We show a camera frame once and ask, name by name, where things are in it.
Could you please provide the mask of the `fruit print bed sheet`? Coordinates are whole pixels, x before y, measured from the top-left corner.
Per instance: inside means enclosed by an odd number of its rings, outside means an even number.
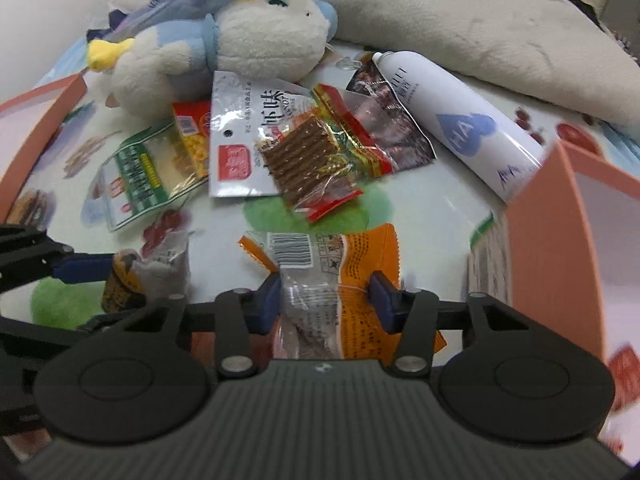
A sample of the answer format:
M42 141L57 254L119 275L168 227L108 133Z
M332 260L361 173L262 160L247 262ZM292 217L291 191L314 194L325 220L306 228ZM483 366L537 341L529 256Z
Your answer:
M629 463L601 438L615 382L596 356L486 292L468 289L477 228L506 202L446 148L436 162L383 180L385 200L334 233L293 230L254 198L200 185L112 232L98 171L147 129L98 106L27 184L52 200L48 237L75 252L138 254L189 233L190 288L147 304L129 341L145 362L143 440L50 442L25 479L616 479ZM250 336L252 377L215 368L218 295L256 290L269 271L247 232L350 234L390 223L400 284L439 298L431 375L398 377L374 359L276 359L272 332Z

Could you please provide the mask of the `orange snack packet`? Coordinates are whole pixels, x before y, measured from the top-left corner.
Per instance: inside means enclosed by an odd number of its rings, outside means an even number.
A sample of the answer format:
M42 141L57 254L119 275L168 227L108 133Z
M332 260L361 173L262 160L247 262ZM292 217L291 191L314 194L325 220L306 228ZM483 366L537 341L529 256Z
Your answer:
M247 232L240 246L280 273L274 358L392 360L399 337L383 330L368 300L373 272L400 284L392 224L350 234Z

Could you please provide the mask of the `grey duvet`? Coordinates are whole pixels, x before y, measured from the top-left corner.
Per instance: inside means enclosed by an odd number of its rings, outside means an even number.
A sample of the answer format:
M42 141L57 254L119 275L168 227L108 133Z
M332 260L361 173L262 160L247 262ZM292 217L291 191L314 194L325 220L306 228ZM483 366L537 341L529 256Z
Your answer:
M447 70L625 128L639 66L566 0L330 0L337 38L418 52Z

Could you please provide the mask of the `pink storage box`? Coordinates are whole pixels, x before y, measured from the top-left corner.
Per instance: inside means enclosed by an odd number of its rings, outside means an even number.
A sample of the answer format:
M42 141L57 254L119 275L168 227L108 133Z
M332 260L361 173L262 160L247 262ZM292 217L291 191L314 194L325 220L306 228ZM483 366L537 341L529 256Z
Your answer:
M639 460L639 181L559 141L471 240L468 289L599 358L615 382L601 438Z

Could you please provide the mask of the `dark brown foil snack bag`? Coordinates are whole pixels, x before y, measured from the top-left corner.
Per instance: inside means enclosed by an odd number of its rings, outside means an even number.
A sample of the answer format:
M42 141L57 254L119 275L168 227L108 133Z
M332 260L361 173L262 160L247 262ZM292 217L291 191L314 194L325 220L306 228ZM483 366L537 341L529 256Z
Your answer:
M431 140L397 99L373 58L363 62L352 76L345 103L374 146L390 161L393 172L426 166L436 160Z

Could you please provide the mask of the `red-striped brown stick snack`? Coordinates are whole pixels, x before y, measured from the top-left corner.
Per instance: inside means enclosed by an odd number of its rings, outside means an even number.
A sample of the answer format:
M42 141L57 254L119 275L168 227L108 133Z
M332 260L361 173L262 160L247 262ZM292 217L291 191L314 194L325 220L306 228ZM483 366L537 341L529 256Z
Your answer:
M314 223L362 194L360 183L392 174L345 103L346 90L317 84L314 107L293 118L260 154L286 206Z

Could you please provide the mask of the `green white snack packet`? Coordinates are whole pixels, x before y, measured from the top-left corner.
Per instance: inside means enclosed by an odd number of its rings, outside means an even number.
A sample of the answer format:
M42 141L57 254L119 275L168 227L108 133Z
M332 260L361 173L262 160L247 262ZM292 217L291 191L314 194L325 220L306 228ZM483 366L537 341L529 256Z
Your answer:
M122 142L98 171L106 225L118 231L204 182L176 124L144 129Z

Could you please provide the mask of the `small yellow black packet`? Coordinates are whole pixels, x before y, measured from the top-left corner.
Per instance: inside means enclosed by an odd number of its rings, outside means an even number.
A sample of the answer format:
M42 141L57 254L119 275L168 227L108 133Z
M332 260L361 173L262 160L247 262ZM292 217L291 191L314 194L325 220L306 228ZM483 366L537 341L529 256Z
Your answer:
M114 255L101 307L105 313L124 312L172 295L186 296L190 278L189 233L171 231L145 257L132 249Z

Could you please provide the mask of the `pink box lid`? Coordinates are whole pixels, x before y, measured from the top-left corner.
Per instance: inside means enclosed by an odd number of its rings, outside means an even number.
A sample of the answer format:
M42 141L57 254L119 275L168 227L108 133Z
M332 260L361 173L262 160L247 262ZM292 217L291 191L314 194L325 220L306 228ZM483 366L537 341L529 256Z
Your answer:
M1 221L32 167L87 91L83 74L44 84L1 104Z

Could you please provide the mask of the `white blue plush toy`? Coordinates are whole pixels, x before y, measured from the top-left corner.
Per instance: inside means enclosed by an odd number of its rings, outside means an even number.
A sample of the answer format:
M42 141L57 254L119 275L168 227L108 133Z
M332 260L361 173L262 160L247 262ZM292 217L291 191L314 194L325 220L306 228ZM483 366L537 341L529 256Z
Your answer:
M166 21L119 42L90 41L89 70L107 73L107 105L146 120L210 96L218 70L297 82L337 29L323 0L233 0L215 14Z

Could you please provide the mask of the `white spray bottle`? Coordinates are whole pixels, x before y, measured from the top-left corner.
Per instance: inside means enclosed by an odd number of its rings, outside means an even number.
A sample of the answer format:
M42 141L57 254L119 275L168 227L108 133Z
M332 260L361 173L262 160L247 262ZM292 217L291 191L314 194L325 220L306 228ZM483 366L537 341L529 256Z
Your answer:
M416 122L505 202L544 161L544 149L501 110L416 52L372 61Z

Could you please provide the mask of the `yellow red snack packet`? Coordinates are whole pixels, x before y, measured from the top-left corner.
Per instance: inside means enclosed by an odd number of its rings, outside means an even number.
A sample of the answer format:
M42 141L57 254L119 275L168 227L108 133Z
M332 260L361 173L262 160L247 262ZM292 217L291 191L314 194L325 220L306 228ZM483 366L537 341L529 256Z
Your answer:
M177 128L196 173L208 177L210 103L198 101L172 104Z

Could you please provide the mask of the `silver shrimp snack bag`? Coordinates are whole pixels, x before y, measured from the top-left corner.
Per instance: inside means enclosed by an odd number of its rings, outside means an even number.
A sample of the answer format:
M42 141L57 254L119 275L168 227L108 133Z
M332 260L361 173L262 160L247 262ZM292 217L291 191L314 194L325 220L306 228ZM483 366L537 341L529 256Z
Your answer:
M278 195L259 145L276 140L294 117L313 107L310 91L297 84L218 70L210 107L209 195Z

